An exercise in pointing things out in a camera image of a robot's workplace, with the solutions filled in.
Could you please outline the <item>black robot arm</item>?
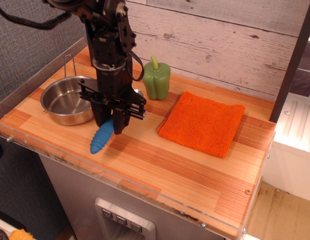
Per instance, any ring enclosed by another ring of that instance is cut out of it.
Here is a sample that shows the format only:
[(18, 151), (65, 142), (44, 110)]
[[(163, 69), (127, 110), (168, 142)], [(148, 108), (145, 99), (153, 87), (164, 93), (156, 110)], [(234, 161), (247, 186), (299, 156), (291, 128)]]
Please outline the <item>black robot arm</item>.
[(146, 99), (133, 90), (132, 51), (136, 34), (132, 31), (128, 8), (123, 0), (49, 0), (48, 4), (78, 16), (85, 25), (91, 65), (96, 79), (78, 80), (80, 97), (91, 104), (97, 126), (113, 119), (114, 133), (119, 135), (130, 118), (143, 119)]

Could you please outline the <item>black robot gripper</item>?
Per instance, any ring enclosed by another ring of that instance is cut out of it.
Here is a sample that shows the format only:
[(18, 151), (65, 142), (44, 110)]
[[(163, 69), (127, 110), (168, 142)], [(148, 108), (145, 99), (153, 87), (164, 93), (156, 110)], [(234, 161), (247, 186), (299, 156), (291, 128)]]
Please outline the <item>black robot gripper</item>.
[(129, 104), (138, 104), (137, 112), (145, 112), (146, 99), (132, 87), (133, 61), (127, 59), (122, 66), (111, 68), (108, 65), (97, 65), (95, 61), (96, 79), (94, 83), (81, 83), (80, 97), (90, 101), (95, 122), (98, 127), (103, 125), (113, 110), (114, 133), (120, 135), (129, 125), (130, 113), (125, 109)]

